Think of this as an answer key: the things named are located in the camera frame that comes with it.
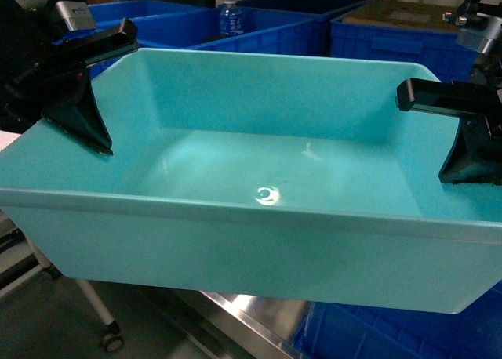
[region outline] blue storage bin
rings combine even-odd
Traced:
[[[309,56],[328,56],[329,22],[341,18],[372,0],[245,0],[239,6],[301,14],[314,21],[309,38]]]
[[[219,9],[196,13],[133,20],[138,27],[138,43],[144,48],[203,49],[242,53],[282,55],[307,54],[312,21],[291,13],[270,13],[267,10],[243,8],[245,34],[203,42],[220,33]],[[118,24],[106,23],[102,28]],[[116,60],[96,65],[94,78]]]
[[[189,13],[205,10],[199,6],[176,4],[155,0],[140,0],[126,2],[111,2],[107,4],[90,5],[89,9],[98,22],[109,22],[123,18],[140,18],[145,16],[159,16],[163,14]]]
[[[312,303],[294,345],[311,359],[502,357],[502,283],[459,314]]]
[[[420,63],[443,82],[467,81],[477,53],[455,43],[457,34],[331,23],[332,57]]]

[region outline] water bottle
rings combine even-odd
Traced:
[[[244,34],[242,11],[236,6],[236,0],[225,0],[220,13],[220,33],[226,36]]]

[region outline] cart wheel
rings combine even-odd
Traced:
[[[55,267],[54,265],[51,265],[50,267],[45,267],[44,269],[42,269],[42,274],[44,275],[44,277],[48,278],[48,279],[52,279],[53,281],[55,281],[57,278],[61,277],[61,272],[60,270]]]
[[[111,353],[112,351],[116,351],[122,347],[124,344],[124,340],[120,336],[120,334],[107,333],[103,337],[103,349],[107,353]]]

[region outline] floor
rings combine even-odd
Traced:
[[[52,281],[37,273],[0,299],[2,359],[207,358],[134,286],[92,284],[120,325],[122,348],[114,353],[100,349],[104,326],[74,281]]]

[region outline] cardboard box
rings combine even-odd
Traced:
[[[342,21],[348,24],[457,33],[460,32],[458,27],[442,20],[444,12],[454,11],[455,8],[450,6],[375,0],[350,13]]]

